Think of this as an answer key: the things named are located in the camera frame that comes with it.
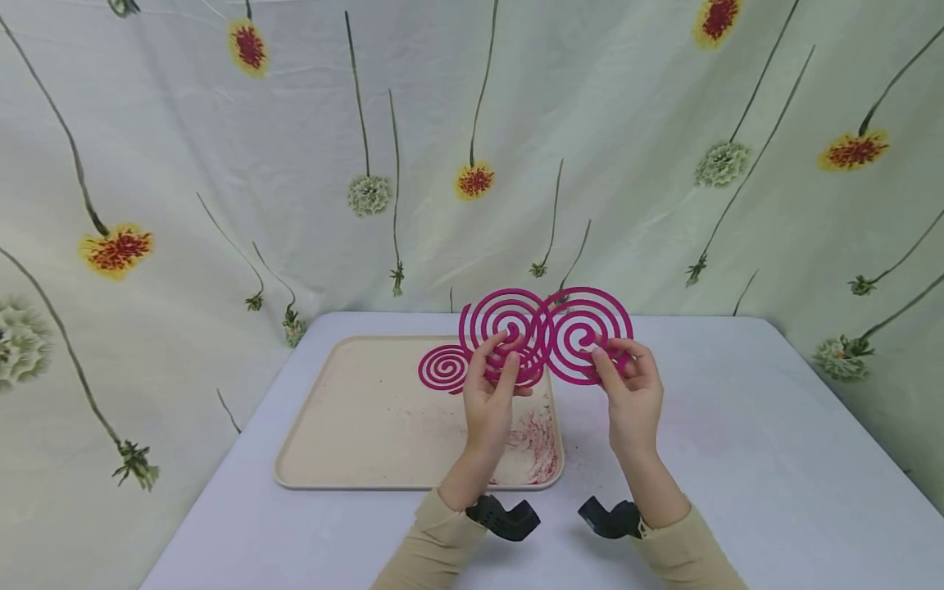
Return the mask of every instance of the spiral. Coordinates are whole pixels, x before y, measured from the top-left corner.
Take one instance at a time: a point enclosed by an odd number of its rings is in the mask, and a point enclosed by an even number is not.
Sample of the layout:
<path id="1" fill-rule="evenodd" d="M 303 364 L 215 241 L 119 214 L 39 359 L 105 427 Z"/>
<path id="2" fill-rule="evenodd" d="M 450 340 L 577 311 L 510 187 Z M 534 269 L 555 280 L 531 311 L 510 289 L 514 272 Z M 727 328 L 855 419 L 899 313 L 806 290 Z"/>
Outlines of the spiral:
<path id="1" fill-rule="evenodd" d="M 626 309 L 612 295 L 593 287 L 563 289 L 546 299 L 536 315 L 544 317 L 541 324 L 548 368 L 574 385 L 600 383 L 590 353 L 580 348 L 600 345 L 610 338 L 632 338 L 632 322 Z M 629 354 L 604 349 L 622 373 Z"/>
<path id="2" fill-rule="evenodd" d="M 471 358 L 472 352 L 462 346 L 437 346 L 420 360 L 419 380 L 430 389 L 459 394 Z"/>
<path id="3" fill-rule="evenodd" d="M 501 289 L 487 295 L 473 309 L 463 308 L 459 318 L 459 342 L 466 350 L 477 349 L 503 329 L 508 337 L 489 356 L 485 377 L 496 381 L 505 357 L 512 351 L 520 356 L 517 385 L 531 387 L 544 374 L 547 355 L 543 316 L 538 313 L 543 300 L 525 289 Z"/>

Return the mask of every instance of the tray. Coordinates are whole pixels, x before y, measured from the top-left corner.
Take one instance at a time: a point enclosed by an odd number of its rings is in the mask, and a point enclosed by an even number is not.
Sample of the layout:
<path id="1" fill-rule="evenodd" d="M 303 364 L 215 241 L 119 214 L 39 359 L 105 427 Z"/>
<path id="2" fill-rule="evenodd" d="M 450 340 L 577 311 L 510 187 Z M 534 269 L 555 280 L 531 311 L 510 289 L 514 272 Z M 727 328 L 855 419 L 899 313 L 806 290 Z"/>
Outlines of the tray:
<path id="1" fill-rule="evenodd" d="M 462 396 L 432 391 L 416 367 L 455 336 L 355 336 L 331 350 L 276 457 L 292 489 L 430 489 L 465 445 Z M 514 400 L 512 434 L 490 489 L 540 490 L 564 471 L 549 375 Z"/>

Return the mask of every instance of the fabric backdrop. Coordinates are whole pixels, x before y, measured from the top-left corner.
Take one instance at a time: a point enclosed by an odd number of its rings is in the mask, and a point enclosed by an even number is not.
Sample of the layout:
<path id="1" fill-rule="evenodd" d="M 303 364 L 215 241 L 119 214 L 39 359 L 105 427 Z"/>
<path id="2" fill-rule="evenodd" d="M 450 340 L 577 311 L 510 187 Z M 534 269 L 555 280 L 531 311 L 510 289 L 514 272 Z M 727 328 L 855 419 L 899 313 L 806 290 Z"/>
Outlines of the fabric backdrop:
<path id="1" fill-rule="evenodd" d="M 631 313 L 743 296 L 944 508 L 944 5 L 906 4 L 0 2 L 0 585 L 136 587 L 317 314 L 575 261 Z"/>

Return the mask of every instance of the table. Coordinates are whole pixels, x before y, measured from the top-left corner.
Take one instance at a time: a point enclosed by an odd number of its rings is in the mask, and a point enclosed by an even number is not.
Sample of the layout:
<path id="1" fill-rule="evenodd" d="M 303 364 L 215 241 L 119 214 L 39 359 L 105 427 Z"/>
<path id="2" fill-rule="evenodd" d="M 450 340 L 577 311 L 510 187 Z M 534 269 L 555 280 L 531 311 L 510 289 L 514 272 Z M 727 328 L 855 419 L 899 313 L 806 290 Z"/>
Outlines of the table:
<path id="1" fill-rule="evenodd" d="M 290 491 L 273 461 L 333 345 L 364 334 L 455 333 L 458 314 L 319 317 L 220 464 L 143 590 L 367 588 L 422 492 Z M 660 449 L 754 589 L 934 588 L 944 518 L 770 324 L 633 318 L 666 385 Z M 596 537 L 577 509 L 629 491 L 608 447 L 605 395 L 553 382 L 565 472 L 527 498 L 523 543 L 489 535 L 457 588 L 659 588 L 629 541 Z"/>

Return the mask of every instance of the pink powder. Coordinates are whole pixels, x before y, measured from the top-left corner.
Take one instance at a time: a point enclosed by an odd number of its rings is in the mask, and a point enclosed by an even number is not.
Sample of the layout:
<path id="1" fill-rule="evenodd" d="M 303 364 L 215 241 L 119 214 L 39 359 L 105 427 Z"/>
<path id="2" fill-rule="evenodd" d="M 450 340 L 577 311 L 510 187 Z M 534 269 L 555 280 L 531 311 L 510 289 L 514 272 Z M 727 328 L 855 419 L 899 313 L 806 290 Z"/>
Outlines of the pink powder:
<path id="1" fill-rule="evenodd" d="M 530 410 L 522 416 L 517 428 L 508 437 L 508 446 L 519 451 L 527 450 L 533 456 L 534 465 L 528 472 L 528 485 L 541 485 L 550 481 L 557 473 L 560 461 L 550 406 Z"/>

